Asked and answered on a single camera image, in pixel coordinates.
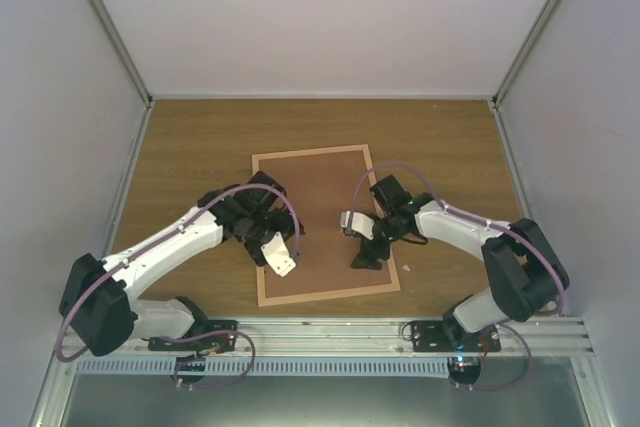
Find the brown frame backing board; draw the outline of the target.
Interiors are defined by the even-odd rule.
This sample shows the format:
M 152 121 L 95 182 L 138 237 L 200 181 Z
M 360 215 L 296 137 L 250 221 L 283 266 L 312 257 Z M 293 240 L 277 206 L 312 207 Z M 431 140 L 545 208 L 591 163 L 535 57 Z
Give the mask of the brown frame backing board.
M 254 154 L 252 169 L 263 171 L 285 187 L 287 197 L 304 226 L 296 267 L 280 277 L 269 268 L 256 270 L 260 307 L 396 292 L 400 289 L 393 259 L 380 270 L 353 269 L 360 241 L 342 233 L 340 216 L 351 208 L 359 190 L 357 212 L 380 215 L 369 193 L 373 173 L 366 144 Z

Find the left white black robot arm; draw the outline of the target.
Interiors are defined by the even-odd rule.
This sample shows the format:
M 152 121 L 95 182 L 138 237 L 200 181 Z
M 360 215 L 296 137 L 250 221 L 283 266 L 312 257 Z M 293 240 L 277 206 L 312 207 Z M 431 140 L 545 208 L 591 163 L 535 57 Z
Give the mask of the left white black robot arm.
M 186 261 L 231 239 L 244 246 L 256 266 L 284 277 L 296 266 L 303 233 L 285 188 L 263 171 L 245 184 L 210 191 L 140 243 L 102 259 L 87 253 L 74 261 L 59 304 L 55 355 L 72 361 L 63 352 L 69 331 L 96 357 L 130 340 L 160 351 L 229 350 L 235 327 L 215 323 L 187 297 L 148 301 L 143 293 Z

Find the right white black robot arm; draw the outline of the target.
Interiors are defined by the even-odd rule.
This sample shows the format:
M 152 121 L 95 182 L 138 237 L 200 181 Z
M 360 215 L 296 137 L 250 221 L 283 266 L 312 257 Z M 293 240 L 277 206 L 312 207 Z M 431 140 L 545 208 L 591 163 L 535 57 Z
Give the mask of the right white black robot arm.
M 378 270 L 391 245 L 409 236 L 418 243 L 444 242 L 480 260 L 488 287 L 448 309 L 442 317 L 444 343 L 464 352 L 479 333 L 505 321 L 525 322 L 549 303 L 563 307 L 569 276 L 539 225 L 528 218 L 495 221 L 460 210 L 431 193 L 412 195 L 389 175 L 370 192 L 380 216 L 349 209 L 340 226 L 360 248 L 351 266 Z

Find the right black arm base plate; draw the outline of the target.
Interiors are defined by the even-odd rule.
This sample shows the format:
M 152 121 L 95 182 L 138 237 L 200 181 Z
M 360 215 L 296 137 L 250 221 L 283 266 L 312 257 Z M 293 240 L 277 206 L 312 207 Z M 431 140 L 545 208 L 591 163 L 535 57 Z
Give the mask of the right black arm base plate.
M 414 352 L 483 354 L 502 350 L 495 326 L 475 333 L 466 332 L 455 322 L 445 320 L 414 320 L 409 326 Z

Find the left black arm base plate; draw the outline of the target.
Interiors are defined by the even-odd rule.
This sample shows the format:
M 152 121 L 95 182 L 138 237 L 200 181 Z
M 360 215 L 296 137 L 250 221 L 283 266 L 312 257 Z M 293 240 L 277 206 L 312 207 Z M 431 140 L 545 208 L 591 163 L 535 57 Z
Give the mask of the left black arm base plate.
M 157 352 L 225 353 L 233 351 L 235 348 L 234 331 L 237 327 L 237 320 L 197 321 L 177 341 L 154 337 L 148 340 L 147 347 L 150 351 Z

